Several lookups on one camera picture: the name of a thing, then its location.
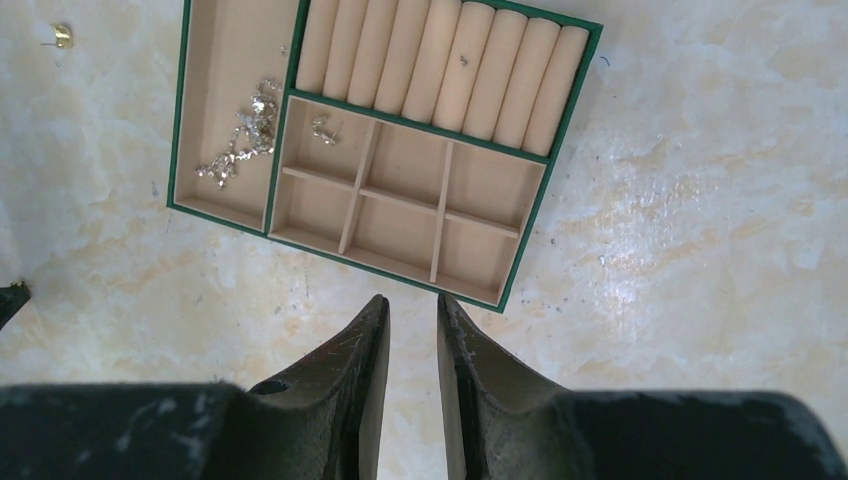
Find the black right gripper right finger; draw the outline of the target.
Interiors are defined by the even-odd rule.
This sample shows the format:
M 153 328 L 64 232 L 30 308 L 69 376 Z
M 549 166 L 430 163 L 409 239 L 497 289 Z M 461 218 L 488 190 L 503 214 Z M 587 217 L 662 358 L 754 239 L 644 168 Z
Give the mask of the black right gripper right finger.
M 821 420 L 774 391 L 570 390 L 437 300 L 452 479 L 843 479 Z

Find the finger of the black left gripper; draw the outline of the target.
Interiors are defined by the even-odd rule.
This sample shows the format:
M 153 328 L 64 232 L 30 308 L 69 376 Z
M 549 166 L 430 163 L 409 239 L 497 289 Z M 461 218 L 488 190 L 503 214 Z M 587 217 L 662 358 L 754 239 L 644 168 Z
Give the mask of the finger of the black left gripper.
M 3 329 L 30 299 L 31 290 L 24 281 L 2 287 L 0 291 L 0 329 Z

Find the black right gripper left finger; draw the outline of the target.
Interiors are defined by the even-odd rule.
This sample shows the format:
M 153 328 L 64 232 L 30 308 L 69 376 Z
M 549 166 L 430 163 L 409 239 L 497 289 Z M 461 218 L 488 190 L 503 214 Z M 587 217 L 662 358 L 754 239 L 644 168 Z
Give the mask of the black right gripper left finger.
M 227 382 L 1 391 L 5 479 L 373 479 L 390 304 L 250 389 Z

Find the gold earring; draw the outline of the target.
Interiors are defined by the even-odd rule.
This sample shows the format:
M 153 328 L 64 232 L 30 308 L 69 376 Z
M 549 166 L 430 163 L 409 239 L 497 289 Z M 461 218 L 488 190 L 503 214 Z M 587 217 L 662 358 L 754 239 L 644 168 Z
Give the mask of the gold earring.
M 74 46 L 72 29 L 65 23 L 52 23 L 50 25 L 53 40 L 49 43 L 41 43 L 41 46 L 52 46 L 57 49 L 67 50 Z

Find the silver rhinestone earring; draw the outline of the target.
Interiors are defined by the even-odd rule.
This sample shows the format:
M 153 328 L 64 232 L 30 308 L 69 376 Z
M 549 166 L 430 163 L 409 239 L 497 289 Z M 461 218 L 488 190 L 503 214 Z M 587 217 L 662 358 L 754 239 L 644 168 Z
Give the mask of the silver rhinestone earring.
M 312 135 L 318 138 L 324 145 L 335 146 L 339 142 L 339 135 L 344 122 L 331 122 L 329 115 L 319 115 L 312 119 Z

